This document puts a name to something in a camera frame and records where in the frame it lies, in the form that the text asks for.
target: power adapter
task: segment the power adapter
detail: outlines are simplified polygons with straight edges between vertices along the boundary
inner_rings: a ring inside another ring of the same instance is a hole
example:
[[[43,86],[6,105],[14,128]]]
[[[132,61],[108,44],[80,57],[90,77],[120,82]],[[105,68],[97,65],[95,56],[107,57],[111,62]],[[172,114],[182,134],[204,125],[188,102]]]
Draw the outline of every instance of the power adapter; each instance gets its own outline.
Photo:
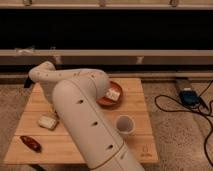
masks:
[[[192,107],[200,103],[199,96],[187,78],[176,78],[176,89],[184,106]]]

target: wooden tabletop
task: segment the wooden tabletop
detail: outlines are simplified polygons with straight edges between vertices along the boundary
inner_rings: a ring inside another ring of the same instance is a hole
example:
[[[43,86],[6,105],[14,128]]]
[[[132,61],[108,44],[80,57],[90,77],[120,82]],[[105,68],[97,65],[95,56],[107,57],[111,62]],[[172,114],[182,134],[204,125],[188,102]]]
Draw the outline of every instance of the wooden tabletop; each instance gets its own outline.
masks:
[[[125,139],[133,155],[141,163],[156,163],[155,139],[152,134],[143,88],[137,78],[112,78],[124,91],[121,105],[104,108],[112,121],[119,115],[129,115],[135,121],[135,131]],[[82,164],[85,163],[72,138],[60,122],[54,131],[41,128],[37,120],[43,114],[54,114],[39,84],[35,84],[4,159],[5,164]],[[42,145],[42,153],[35,153],[20,140],[21,135],[33,137]]]

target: small white object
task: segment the small white object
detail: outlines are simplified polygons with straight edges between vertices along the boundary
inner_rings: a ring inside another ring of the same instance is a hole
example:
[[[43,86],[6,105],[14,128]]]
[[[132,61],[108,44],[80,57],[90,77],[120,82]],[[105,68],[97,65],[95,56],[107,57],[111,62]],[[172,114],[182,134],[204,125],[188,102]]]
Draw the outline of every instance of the small white object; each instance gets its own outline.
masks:
[[[117,100],[119,99],[119,97],[120,97],[120,93],[117,92],[116,90],[110,88],[110,89],[107,91],[105,97],[107,97],[108,99],[111,99],[111,100],[113,100],[113,101],[117,101]]]
[[[120,115],[115,121],[115,127],[118,133],[126,138],[134,131],[135,123],[128,115]]]
[[[58,124],[58,120],[47,115],[42,115],[38,120],[38,125],[53,130]]]

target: speckled floor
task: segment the speckled floor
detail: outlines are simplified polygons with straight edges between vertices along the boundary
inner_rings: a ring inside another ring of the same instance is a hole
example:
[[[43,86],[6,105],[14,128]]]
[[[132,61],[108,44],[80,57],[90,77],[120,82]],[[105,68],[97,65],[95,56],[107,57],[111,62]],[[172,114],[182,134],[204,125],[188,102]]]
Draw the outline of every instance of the speckled floor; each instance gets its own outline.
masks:
[[[0,76],[0,171],[33,171],[27,165],[4,165],[3,158],[9,147],[12,135],[20,119],[32,90],[24,89],[22,84],[1,84]],[[207,83],[193,83],[197,92],[201,92]],[[203,152],[203,140],[208,124],[199,116],[190,113],[164,113],[154,105],[159,93],[176,97],[172,82],[144,82],[143,88],[151,117],[159,163],[144,164],[146,171],[211,171]],[[213,86],[204,94],[206,101],[213,98]],[[178,105],[162,99],[161,104],[172,109]],[[213,151],[213,138],[209,141],[209,150]],[[48,171],[88,171],[86,166],[45,165]]]

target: white cup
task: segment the white cup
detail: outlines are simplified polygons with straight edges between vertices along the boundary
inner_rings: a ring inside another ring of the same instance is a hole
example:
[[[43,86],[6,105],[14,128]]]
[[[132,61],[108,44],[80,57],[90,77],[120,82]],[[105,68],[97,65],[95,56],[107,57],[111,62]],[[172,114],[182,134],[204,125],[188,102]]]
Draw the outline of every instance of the white cup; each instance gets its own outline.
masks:
[[[116,118],[115,127],[118,133],[123,137],[128,137],[135,129],[134,120],[128,115],[120,115]]]

